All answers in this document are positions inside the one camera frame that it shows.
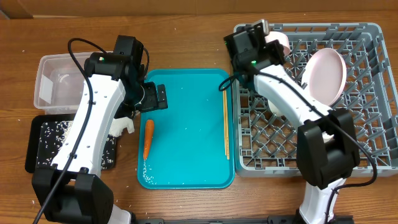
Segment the white tissue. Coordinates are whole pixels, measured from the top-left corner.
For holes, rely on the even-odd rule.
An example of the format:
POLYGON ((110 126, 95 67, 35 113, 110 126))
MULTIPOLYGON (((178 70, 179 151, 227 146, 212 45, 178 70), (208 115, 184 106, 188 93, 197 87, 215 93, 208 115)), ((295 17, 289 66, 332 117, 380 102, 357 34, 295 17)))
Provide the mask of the white tissue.
POLYGON ((114 137, 120 137, 124 131, 127 129, 129 134, 134 132, 133 120, 128 117, 113 119, 111 127, 109 129, 109 135, 114 137))

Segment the pink bowl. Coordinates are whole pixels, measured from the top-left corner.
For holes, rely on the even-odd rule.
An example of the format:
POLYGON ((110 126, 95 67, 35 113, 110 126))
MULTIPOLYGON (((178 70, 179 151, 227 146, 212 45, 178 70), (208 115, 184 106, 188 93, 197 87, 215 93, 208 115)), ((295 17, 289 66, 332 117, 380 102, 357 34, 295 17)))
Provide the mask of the pink bowl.
POLYGON ((266 42, 272 42, 274 40, 277 40, 279 44, 281 44, 284 48, 283 50, 284 55, 286 56, 290 53, 289 39, 284 33, 277 31, 270 31, 269 34, 265 36, 265 40, 266 42))

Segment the large white plate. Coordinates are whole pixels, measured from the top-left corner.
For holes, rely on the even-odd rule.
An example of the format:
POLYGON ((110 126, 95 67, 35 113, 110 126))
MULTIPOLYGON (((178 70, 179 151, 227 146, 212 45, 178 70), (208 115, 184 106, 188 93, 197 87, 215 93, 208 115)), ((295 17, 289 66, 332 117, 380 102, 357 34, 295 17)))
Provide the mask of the large white plate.
POLYGON ((301 83, 310 96, 331 106, 343 92, 346 74, 343 57, 334 49, 324 48, 310 57, 301 83))

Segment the cream bowl with food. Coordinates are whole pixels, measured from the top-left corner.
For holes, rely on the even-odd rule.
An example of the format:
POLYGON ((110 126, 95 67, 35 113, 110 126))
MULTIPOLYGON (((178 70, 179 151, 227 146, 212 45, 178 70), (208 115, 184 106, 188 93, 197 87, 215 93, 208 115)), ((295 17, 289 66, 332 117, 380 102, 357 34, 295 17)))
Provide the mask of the cream bowl with food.
POLYGON ((275 104, 273 104, 273 102, 271 102, 271 100, 268 100, 268 105, 269 105, 269 109, 271 110, 271 112, 273 114, 275 114, 278 117, 284 116, 284 114, 278 109, 278 107, 276 107, 275 104))

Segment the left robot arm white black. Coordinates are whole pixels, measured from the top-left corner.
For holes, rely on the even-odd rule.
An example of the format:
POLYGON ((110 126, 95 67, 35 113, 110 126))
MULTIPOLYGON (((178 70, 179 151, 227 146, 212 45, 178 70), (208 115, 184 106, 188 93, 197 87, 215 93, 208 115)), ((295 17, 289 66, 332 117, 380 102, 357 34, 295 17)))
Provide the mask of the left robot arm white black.
POLYGON ((83 93, 68 136, 51 164, 33 174, 38 217, 59 223, 136 222, 101 180, 101 160, 114 119, 132 121, 135 112, 167 108, 165 87, 145 81, 147 56, 135 37, 120 35, 112 52, 97 48, 77 64, 83 93))

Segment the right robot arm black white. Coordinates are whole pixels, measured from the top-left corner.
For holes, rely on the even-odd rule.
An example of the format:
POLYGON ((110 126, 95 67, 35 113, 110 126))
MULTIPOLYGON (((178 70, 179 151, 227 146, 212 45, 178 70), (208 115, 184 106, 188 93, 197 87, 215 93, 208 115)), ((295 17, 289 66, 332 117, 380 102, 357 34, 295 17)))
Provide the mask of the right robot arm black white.
POLYGON ((306 180, 304 200, 287 223, 353 223, 353 217, 335 216, 333 207, 341 189, 364 187, 377 179, 348 184, 359 166, 360 154, 371 158, 356 139, 353 117, 347 109, 333 110, 295 83, 284 68, 289 40, 271 32, 267 21, 246 25, 224 37, 233 75, 219 85, 225 91, 237 80, 248 90, 273 103, 297 134, 296 164, 306 180))

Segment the orange carrot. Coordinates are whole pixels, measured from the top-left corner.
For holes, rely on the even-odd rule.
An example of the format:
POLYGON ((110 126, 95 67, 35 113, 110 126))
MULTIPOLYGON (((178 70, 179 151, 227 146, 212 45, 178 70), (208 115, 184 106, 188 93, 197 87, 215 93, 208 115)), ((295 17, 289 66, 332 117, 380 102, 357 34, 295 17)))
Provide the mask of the orange carrot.
POLYGON ((150 152, 150 148, 151 148, 151 145, 152 145, 152 139, 153 139, 153 135, 154 135, 154 128, 155 128, 154 121, 151 120, 151 119, 148 119, 146 121, 145 131, 144 131, 143 159, 145 161, 149 157, 149 152, 150 152))

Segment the white plastic cup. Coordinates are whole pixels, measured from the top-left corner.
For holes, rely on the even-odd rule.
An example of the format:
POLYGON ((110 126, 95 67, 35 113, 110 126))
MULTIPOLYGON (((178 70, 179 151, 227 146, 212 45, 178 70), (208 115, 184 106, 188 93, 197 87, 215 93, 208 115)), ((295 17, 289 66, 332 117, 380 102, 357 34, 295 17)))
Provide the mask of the white plastic cup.
POLYGON ((323 138, 323 142, 329 142, 330 140, 332 140, 334 138, 333 134, 328 134, 327 132, 322 132, 322 138, 323 138))

